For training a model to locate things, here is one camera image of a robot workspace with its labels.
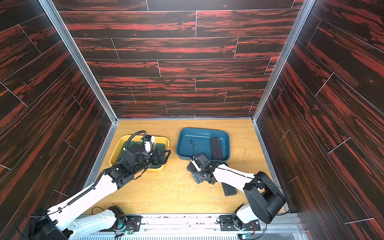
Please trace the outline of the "green pencil case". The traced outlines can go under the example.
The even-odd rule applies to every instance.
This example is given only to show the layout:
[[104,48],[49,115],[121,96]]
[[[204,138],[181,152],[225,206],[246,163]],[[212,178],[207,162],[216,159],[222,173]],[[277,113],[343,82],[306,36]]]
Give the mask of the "green pencil case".
[[124,142],[123,146],[122,146],[122,149],[118,155],[118,158],[116,160],[116,163],[120,162],[121,160],[124,159],[125,157],[125,154],[126,154],[126,151],[127,151],[127,141]]
[[161,143],[156,143],[154,148],[154,155],[155,155],[155,163],[154,166],[156,168],[159,168],[162,165],[165,165],[167,163],[166,160],[166,145]]

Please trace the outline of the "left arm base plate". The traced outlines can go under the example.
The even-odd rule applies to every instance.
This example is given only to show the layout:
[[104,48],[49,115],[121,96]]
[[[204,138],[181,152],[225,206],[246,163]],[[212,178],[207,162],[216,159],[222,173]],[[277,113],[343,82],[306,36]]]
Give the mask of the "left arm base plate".
[[101,232],[112,233],[133,233],[138,232],[141,228],[142,216],[126,215],[125,218],[118,217],[113,226],[109,229],[101,230]]

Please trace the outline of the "teal plastic tray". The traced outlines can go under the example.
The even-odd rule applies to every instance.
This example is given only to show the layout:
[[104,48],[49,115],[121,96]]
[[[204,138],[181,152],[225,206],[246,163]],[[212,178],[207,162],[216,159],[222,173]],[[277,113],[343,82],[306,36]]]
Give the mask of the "teal plastic tray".
[[209,160],[212,160],[210,138],[213,137],[220,139],[224,157],[222,162],[227,162],[231,157],[230,136],[228,133],[218,130],[182,129],[177,143],[177,155],[182,160],[190,160],[193,155],[198,156],[204,153]]

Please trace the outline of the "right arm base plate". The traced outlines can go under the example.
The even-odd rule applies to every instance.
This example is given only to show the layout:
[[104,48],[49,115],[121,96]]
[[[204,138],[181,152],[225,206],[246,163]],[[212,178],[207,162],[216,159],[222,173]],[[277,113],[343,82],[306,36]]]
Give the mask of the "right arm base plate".
[[216,222],[220,225],[221,231],[260,231],[261,227],[258,220],[243,223],[234,215],[220,215]]

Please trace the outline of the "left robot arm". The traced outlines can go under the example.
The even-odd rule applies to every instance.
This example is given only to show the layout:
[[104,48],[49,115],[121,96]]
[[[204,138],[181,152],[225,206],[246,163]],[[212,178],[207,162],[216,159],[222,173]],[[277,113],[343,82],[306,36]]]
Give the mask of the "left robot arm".
[[144,173],[152,165],[165,165],[170,154],[169,150],[147,152],[143,146],[132,146],[87,188],[46,211],[36,210],[30,216],[28,239],[78,240],[100,230],[127,231],[135,222],[128,222],[124,211],[117,206],[85,218],[80,218],[80,215],[98,201],[139,178],[138,173]]

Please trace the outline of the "yellow plastic tray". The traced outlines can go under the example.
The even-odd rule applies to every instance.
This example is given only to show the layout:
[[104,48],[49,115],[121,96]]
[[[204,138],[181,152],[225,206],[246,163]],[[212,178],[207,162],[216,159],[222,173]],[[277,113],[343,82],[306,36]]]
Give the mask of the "yellow plastic tray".
[[[115,149],[112,153],[112,156],[110,157],[110,166],[112,166],[116,162],[124,142],[127,141],[130,136],[131,135],[125,135],[119,139],[119,141],[118,141],[117,145],[115,146]],[[156,137],[155,144],[156,143],[165,144],[166,150],[170,150],[170,141],[168,138],[160,137],[160,136],[155,136],[155,137]],[[149,171],[162,171],[164,168],[165,168],[165,165],[162,165],[159,168],[156,168],[154,165],[152,165],[149,167]]]

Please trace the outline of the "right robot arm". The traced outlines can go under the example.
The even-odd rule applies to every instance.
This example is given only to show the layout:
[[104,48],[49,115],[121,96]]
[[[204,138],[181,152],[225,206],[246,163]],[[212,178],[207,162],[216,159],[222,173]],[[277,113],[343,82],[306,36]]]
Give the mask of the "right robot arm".
[[232,216],[232,224],[239,230],[256,220],[271,223],[286,203],[286,197],[279,186],[264,172],[249,174],[219,162],[200,164],[197,159],[191,161],[187,170],[192,173],[197,184],[222,183],[245,194],[248,203],[241,205]]

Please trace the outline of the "dark grey pencil case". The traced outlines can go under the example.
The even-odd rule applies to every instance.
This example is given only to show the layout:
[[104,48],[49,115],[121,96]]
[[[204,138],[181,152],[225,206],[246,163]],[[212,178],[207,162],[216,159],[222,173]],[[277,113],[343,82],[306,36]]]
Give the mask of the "dark grey pencil case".
[[190,173],[192,173],[192,174],[194,174],[194,173],[200,171],[199,169],[197,169],[197,168],[195,167],[195,165],[194,165],[193,162],[190,162],[190,163],[188,164],[188,166],[187,166],[187,170],[188,170]]
[[237,194],[237,189],[226,183],[222,183],[223,192],[225,197],[235,196]]

